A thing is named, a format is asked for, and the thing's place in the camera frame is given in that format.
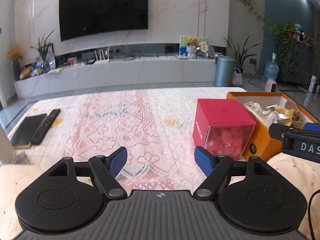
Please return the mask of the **white plastic bag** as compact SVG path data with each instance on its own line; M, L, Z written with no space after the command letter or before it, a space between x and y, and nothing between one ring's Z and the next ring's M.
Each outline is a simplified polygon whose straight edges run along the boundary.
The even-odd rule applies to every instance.
M269 128L272 124L277 123L276 115L271 109L263 110L256 102L247 102L244 104L244 107L267 128Z

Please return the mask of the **yellow cleaning cloth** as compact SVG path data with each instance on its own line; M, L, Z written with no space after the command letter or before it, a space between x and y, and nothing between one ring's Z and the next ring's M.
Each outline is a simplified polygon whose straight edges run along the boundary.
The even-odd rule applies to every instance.
M286 109L285 107L276 106L274 112L277 124L291 126L293 120L294 109Z

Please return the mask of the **brown plush toy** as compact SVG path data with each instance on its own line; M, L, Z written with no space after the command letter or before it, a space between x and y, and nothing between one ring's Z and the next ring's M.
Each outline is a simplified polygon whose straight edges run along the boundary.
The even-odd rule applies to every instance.
M306 123L306 119L304 114L299 110L297 104L292 99L289 99L285 103L285 108L288 110L293 110L292 122L290 126L295 128L303 128Z

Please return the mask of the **silver foil pouch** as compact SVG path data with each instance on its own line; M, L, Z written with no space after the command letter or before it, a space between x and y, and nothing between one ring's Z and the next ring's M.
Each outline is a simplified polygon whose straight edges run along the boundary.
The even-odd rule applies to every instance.
M277 107L277 105L270 105L270 106L267 106L266 109L271 109L272 111L275 112L277 123L283 123L285 121L288 121L289 120L289 116L277 111L276 107Z

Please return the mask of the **pink small heater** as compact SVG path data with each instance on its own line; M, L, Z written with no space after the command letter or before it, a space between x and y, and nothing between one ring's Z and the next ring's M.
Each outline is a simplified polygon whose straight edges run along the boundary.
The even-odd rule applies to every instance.
M275 93L277 90L277 83L274 79L269 78L265 84L265 92L267 93Z

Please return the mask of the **blue water jug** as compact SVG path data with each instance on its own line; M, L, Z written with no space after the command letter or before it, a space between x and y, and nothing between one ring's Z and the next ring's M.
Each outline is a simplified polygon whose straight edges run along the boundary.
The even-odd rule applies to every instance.
M272 53L271 61L267 61L264 68L262 81L267 82L269 79L276 81L279 73L279 67L276 62L276 53Z

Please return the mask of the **black remote control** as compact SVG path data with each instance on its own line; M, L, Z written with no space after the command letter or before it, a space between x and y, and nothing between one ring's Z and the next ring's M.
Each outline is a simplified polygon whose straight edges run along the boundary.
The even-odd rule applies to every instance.
M61 112L61 109L54 109L52 110L44 119L42 124L40 124L39 128L35 132L33 138L31 139L32 145L40 145L46 136L47 132L51 128L53 122L56 120L56 118L59 116Z

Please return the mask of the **pastel woven basket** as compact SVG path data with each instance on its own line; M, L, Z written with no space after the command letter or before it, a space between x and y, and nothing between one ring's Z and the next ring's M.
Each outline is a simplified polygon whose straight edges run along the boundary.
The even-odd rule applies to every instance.
M242 80L242 73L241 70L237 67L234 68L234 75L233 75L233 86L240 87L243 85Z

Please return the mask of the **grey blue trash bin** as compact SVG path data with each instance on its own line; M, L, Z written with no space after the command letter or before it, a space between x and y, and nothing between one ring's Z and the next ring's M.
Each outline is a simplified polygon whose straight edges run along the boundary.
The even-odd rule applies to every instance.
M230 87L233 83L235 59L220 55L216 61L215 85L216 87Z

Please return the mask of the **potted green floor plant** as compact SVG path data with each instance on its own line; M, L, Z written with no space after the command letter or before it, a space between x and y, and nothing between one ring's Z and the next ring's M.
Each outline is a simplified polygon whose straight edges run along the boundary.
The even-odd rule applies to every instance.
M250 53L250 50L260 45L260 43L247 46L249 36L246 38L242 47L240 46L240 43L235 44L235 42L233 42L230 37L224 37L224 40L227 42L226 56L231 57L235 60L235 68L238 68L240 70L240 73L242 74L244 71L245 61L250 57L257 56L257 54L255 53Z

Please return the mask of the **teddy bear on console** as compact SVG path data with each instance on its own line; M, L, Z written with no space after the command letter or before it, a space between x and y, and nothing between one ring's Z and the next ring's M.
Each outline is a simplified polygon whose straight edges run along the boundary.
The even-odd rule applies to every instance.
M197 43L196 37L188 37L186 52L189 59L197 58Z

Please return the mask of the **plant in glass vase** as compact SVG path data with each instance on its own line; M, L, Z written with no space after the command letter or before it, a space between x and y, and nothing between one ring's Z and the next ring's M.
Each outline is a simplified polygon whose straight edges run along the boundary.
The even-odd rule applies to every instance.
M47 54L49 51L49 47L52 45L52 42L49 42L48 39L53 32L54 30L52 30L48 35L44 33L42 37L38 38L36 46L30 46L31 49L34 49L39 53L39 56L42 59L41 68L43 69L43 73L47 73L50 70L49 62L47 60Z

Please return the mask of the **white wifi router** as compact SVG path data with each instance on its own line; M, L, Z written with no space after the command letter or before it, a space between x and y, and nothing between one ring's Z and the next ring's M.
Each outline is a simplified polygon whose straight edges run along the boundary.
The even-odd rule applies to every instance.
M96 49L94 51L95 55L95 62L94 64L103 64L103 63L109 63L110 62L110 49Z

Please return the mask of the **yellow dried flower vase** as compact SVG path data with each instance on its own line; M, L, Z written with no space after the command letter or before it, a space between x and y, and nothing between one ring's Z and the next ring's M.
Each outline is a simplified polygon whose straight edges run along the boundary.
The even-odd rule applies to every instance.
M14 43L8 46L6 51L6 57L12 63L15 80L19 81L20 74L22 72L19 60L23 58L23 53L21 51L20 45L18 43Z

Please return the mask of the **black television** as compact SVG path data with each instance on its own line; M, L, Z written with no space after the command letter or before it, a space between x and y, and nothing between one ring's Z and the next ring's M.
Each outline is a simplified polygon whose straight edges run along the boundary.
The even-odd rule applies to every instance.
M61 41L148 29L149 0L59 0Z

